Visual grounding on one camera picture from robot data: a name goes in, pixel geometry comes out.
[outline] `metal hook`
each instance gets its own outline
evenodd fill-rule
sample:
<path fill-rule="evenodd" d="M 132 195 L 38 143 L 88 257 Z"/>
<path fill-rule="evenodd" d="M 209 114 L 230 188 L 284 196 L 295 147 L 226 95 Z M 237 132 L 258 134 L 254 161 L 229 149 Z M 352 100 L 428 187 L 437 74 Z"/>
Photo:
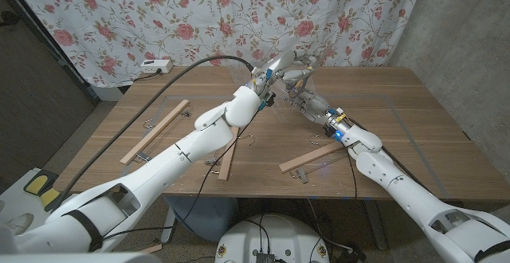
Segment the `metal hook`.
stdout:
<path fill-rule="evenodd" d="M 311 138 L 311 137 L 313 137 L 313 136 L 315 136 L 315 137 L 320 137 L 320 135 L 310 135 L 310 136 L 308 137 L 308 141 L 309 141 L 310 143 L 315 144 L 316 146 L 319 146 L 319 147 L 320 147 L 320 144 L 319 144 L 319 143 L 314 142 L 313 140 L 311 140 L 311 139 L 310 139 L 310 138 Z"/>
<path fill-rule="evenodd" d="M 247 136 L 244 136 L 244 137 L 239 137 L 239 136 L 238 136 L 237 138 L 238 138 L 238 139 L 245 139 L 245 138 L 247 138 L 247 137 L 251 137 L 251 138 L 253 139 L 253 142 L 252 142 L 252 143 L 250 143 L 250 144 L 248 145 L 248 146 L 250 147 L 252 144 L 254 144 L 254 143 L 255 143 L 255 137 L 254 137 L 253 135 L 247 135 Z"/>
<path fill-rule="evenodd" d="M 150 120 L 146 120 L 146 121 L 145 121 L 145 123 L 143 123 L 143 127 L 144 127 L 144 128 L 153 128 L 153 127 L 154 127 L 153 125 L 150 125 L 150 126 L 148 126 L 148 127 L 146 127 L 146 126 L 145 126 L 145 124 L 146 124 L 146 123 L 150 123 L 151 121 L 152 121 L 152 119 L 150 119 Z"/>

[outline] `black strap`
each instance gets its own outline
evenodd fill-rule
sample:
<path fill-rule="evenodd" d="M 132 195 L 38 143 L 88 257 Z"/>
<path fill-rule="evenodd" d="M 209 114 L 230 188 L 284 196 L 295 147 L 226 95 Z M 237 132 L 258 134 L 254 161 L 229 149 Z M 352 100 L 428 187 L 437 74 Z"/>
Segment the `black strap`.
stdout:
<path fill-rule="evenodd" d="M 506 251 L 510 249 L 510 240 L 507 240 L 507 241 L 503 241 L 501 243 L 498 243 L 496 245 L 494 245 L 493 247 L 485 250 L 485 251 L 478 251 L 477 255 L 475 256 L 475 262 L 478 262 L 482 259 L 485 259 L 487 256 L 490 256 L 490 255 L 493 255 L 493 254 L 496 254 L 496 253 L 501 253 L 503 251 Z"/>
<path fill-rule="evenodd" d="M 92 239 L 92 241 L 90 242 L 90 246 L 88 247 L 89 252 L 93 252 L 103 247 L 103 237 L 99 233 L 99 230 L 96 228 L 94 223 L 92 223 L 90 219 L 88 219 L 87 215 L 83 214 L 79 210 L 72 210 L 64 215 L 73 216 L 87 230 L 88 235 L 90 235 L 90 238 Z"/>

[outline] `table leg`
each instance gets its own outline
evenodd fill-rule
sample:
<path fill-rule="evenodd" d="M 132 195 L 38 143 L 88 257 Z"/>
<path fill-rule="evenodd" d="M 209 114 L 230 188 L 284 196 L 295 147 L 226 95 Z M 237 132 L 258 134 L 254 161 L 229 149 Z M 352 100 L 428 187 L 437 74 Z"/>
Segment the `table leg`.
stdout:
<path fill-rule="evenodd" d="M 175 217 L 174 211 L 170 206 L 168 206 L 167 219 L 165 219 L 165 226 L 173 226 L 176 223 L 177 218 Z M 170 243 L 173 234 L 174 228 L 163 230 L 163 232 L 161 233 L 161 243 L 163 244 Z"/>
<path fill-rule="evenodd" d="M 383 224 L 381 223 L 381 215 L 374 200 L 363 200 L 365 210 L 367 211 L 368 220 L 374 234 L 375 245 L 381 251 L 388 249 L 386 235 L 384 235 Z"/>

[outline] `wooden table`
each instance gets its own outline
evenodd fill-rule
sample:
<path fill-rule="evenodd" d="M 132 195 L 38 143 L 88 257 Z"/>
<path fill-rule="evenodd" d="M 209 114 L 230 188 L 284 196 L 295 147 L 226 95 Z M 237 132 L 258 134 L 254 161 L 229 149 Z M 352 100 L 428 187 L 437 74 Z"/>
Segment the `wooden table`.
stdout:
<path fill-rule="evenodd" d="M 63 190 L 84 164 L 177 72 L 132 85 L 97 128 L 55 183 Z M 510 186 L 462 132 L 420 80 L 404 68 L 320 68 L 313 76 L 316 91 L 332 107 L 342 107 L 351 118 L 378 135 L 384 145 L 436 196 L 449 200 L 510 199 Z M 227 68 L 199 67 L 178 80 L 90 167 L 72 192 L 134 171 L 119 160 L 147 132 L 146 120 L 161 120 L 181 100 L 190 100 L 191 117 L 179 116 L 143 151 L 156 155 L 194 128 L 205 111 L 232 98 L 237 86 Z M 303 184 L 278 165 L 317 149 L 310 140 L 332 141 L 321 126 L 306 120 L 283 101 L 265 108 L 240 139 L 227 182 L 210 174 L 202 194 L 230 197 L 354 198 L 355 184 L 347 158 L 308 174 Z M 311 168 L 340 157 L 345 150 L 309 163 Z M 196 194 L 209 169 L 196 162 L 165 194 Z M 358 198 L 390 199 L 389 194 L 355 169 Z"/>

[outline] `power strip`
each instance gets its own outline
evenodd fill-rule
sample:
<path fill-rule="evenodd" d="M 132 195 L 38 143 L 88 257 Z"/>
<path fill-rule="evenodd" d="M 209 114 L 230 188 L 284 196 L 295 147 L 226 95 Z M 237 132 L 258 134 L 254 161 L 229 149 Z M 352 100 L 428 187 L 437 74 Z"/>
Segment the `power strip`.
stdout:
<path fill-rule="evenodd" d="M 170 60 L 145 60 L 140 65 L 142 73 L 156 73 L 158 69 L 161 69 L 161 73 L 169 73 L 172 67 Z"/>

